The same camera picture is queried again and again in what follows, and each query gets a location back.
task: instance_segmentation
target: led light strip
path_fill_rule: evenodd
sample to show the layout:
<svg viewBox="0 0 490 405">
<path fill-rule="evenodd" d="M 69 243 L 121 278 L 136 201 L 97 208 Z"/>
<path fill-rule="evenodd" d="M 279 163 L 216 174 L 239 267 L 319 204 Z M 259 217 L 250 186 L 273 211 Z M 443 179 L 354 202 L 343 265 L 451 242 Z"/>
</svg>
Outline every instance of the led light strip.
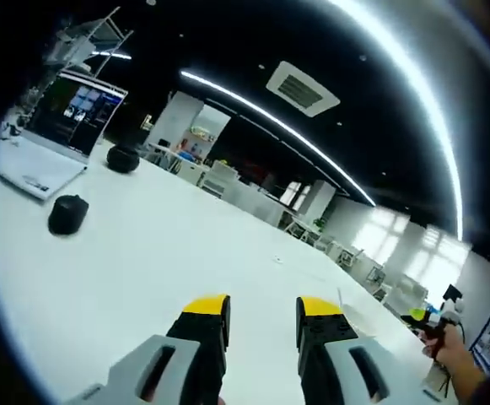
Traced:
<svg viewBox="0 0 490 405">
<path fill-rule="evenodd" d="M 374 207 L 376 206 L 376 203 L 372 200 L 372 198 L 370 198 L 369 195 L 366 192 L 364 192 L 364 190 L 361 188 L 361 186 L 359 184 L 357 184 L 355 182 L 355 180 L 352 179 L 349 176 L 349 174 L 346 173 L 342 169 L 342 167 L 340 167 L 335 162 L 333 162 L 329 158 L 329 156 L 327 156 L 326 154 L 321 152 L 317 146 L 315 146 L 311 141 L 306 139 L 303 135 L 301 135 L 300 133 L 295 131 L 293 128 L 289 127 L 288 125 L 286 125 L 285 123 L 280 121 L 275 116 L 272 116 L 271 114 L 269 114 L 267 111 L 263 110 L 261 107 L 257 106 L 256 104 L 251 103 L 247 99 L 241 97 L 240 95 L 238 95 L 232 91 L 229 91 L 228 89 L 225 89 L 222 86 L 219 86 L 218 84 L 215 84 L 215 83 L 213 83 L 209 80 L 206 80 L 204 78 L 200 78 L 199 76 L 196 76 L 195 74 L 192 74 L 192 73 L 188 73 L 186 71 L 181 71 L 180 74 L 181 74 L 181 76 L 195 80 L 198 83 L 205 84 L 206 86 L 210 87 L 211 89 L 215 89 L 215 90 L 219 91 L 220 93 L 224 93 L 225 95 L 228 95 L 232 99 L 239 101 L 240 103 L 246 105 L 247 107 L 251 108 L 252 110 L 259 112 L 265 118 L 271 120 L 272 122 L 277 124 L 279 127 L 286 130 L 287 132 L 289 132 L 291 135 L 293 135 L 295 138 L 297 138 L 301 143 L 304 143 L 304 145 L 306 145 L 310 150 L 312 150 L 314 153 L 316 153 L 318 156 L 320 156 L 325 162 L 327 162 L 329 165 L 334 167 L 338 171 L 338 173 L 340 173 L 346 180 L 348 180 L 352 184 L 352 186 L 354 186 L 363 195 L 363 197 L 366 198 L 366 200 L 370 204 L 372 204 Z"/>
<path fill-rule="evenodd" d="M 439 108 L 438 101 L 434 98 L 430 85 L 421 73 L 418 65 L 407 55 L 404 48 L 398 43 L 391 32 L 382 25 L 364 6 L 360 6 L 351 0 L 327 0 L 339 7 L 344 13 L 351 17 L 359 26 L 365 30 L 371 38 L 377 41 L 389 55 L 395 66 L 406 76 L 407 81 L 413 87 L 417 97 L 423 105 L 423 109 L 428 115 L 432 129 L 436 138 L 443 149 L 447 167 L 449 167 L 451 185 L 455 195 L 456 209 L 456 235 L 458 240 L 462 240 L 464 234 L 463 227 L 463 204 L 462 190 L 460 187 L 460 177 L 458 167 L 456 167 L 455 153 L 450 143 L 450 134 L 445 124 L 445 119 Z"/>
<path fill-rule="evenodd" d="M 125 55 L 123 53 L 112 53 L 112 54 L 110 54 L 109 52 L 106 52 L 106 51 L 102 51 L 102 52 L 94 51 L 94 52 L 91 52 L 91 55 L 101 55 L 102 57 L 108 57 L 111 55 L 112 57 L 118 57 L 120 59 L 127 59 L 127 60 L 132 59 L 132 57 L 130 55 Z"/>
</svg>

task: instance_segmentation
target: black ceiling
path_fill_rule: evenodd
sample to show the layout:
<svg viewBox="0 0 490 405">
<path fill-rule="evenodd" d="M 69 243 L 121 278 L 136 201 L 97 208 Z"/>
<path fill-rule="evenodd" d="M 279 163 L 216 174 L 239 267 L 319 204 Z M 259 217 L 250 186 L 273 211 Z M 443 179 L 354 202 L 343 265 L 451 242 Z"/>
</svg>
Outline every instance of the black ceiling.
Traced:
<svg viewBox="0 0 490 405">
<path fill-rule="evenodd" d="M 432 84 L 460 172 L 464 240 L 490 258 L 490 63 L 445 9 L 397 0 L 389 5 L 369 12 L 389 27 Z M 84 10 L 81 19 L 100 13 Z M 366 32 L 370 27 L 327 0 L 159 0 L 155 7 L 140 1 L 123 7 L 115 20 L 135 30 L 123 46 L 132 60 L 112 60 L 101 78 L 128 89 L 130 102 L 156 115 L 170 91 L 183 89 L 226 105 L 295 147 L 350 198 L 365 203 L 333 168 L 280 128 L 228 96 L 181 78 L 179 71 L 187 69 L 305 135 L 378 204 L 408 207 L 413 221 L 455 233 L 450 172 L 416 92 L 374 33 Z M 295 110 L 265 88 L 281 61 L 309 74 L 342 103 L 314 118 Z"/>
</svg>

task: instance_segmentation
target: gray gripper bracket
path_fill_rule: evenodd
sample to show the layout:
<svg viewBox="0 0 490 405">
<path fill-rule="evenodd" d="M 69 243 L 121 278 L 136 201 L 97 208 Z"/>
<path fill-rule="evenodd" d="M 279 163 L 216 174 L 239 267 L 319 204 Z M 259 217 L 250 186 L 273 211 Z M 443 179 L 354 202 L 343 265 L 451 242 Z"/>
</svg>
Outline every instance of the gray gripper bracket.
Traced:
<svg viewBox="0 0 490 405">
<path fill-rule="evenodd" d="M 326 343 L 345 405 L 430 405 L 441 400 L 371 337 Z"/>
<path fill-rule="evenodd" d="M 110 368 L 108 384 L 96 384 L 66 405 L 179 405 L 199 342 L 154 335 Z M 142 399 L 153 370 L 164 367 L 152 398 Z"/>
</svg>

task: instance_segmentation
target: white table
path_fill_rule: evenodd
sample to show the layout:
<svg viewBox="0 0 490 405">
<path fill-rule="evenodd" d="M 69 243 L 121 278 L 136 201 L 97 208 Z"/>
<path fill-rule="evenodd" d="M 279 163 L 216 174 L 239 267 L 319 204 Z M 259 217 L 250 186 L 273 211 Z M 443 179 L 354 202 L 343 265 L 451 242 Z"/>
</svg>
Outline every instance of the white table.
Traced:
<svg viewBox="0 0 490 405">
<path fill-rule="evenodd" d="M 102 165 L 60 194 L 89 202 L 82 229 L 52 236 L 41 206 L 0 181 L 0 309 L 35 378 L 58 400 L 106 382 L 109 367 L 152 334 L 165 334 L 204 294 L 232 297 L 229 405 L 304 403 L 297 374 L 295 299 L 345 303 L 422 379 L 422 344 L 326 255 L 142 161 L 130 175 Z"/>
<path fill-rule="evenodd" d="M 260 192 L 257 186 L 246 185 L 241 181 L 235 181 L 224 192 L 222 199 L 274 227 L 278 227 L 284 211 L 289 212 L 280 202 Z"/>
</svg>

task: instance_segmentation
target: black mouse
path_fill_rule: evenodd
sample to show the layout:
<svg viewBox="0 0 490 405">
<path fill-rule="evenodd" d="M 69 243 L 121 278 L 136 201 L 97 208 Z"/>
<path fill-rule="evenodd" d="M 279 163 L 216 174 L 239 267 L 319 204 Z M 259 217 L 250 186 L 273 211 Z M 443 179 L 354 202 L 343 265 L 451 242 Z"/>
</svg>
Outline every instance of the black mouse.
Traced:
<svg viewBox="0 0 490 405">
<path fill-rule="evenodd" d="M 48 218 L 48 228 L 54 235 L 72 235 L 78 232 L 89 204 L 79 196 L 61 196 Z"/>
</svg>

